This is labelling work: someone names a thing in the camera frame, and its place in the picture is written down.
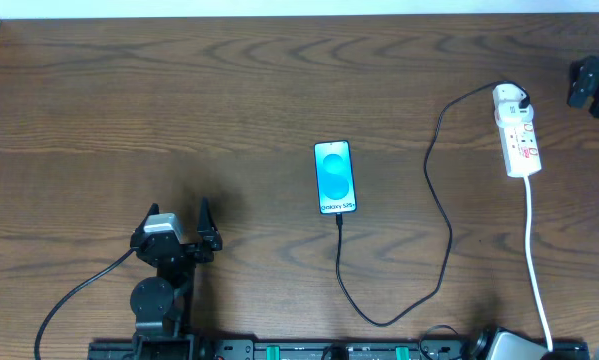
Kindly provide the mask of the Galaxy smartphone blue screen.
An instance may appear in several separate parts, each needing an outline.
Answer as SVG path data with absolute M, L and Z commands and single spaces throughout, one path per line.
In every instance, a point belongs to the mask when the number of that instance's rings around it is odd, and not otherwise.
M 313 147 L 322 215 L 357 210 L 357 197 L 350 143 L 347 140 L 316 143 Z

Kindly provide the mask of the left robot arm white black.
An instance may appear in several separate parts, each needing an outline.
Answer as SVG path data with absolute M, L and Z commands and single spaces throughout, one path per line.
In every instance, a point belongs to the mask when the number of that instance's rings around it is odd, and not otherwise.
M 135 314 L 133 359 L 197 359 L 198 341 L 184 332 L 190 318 L 196 266 L 210 263 L 223 247 L 207 198 L 201 200 L 195 242 L 183 241 L 174 213 L 162 213 L 154 203 L 135 229 L 130 249 L 156 269 L 140 281 L 130 296 Z

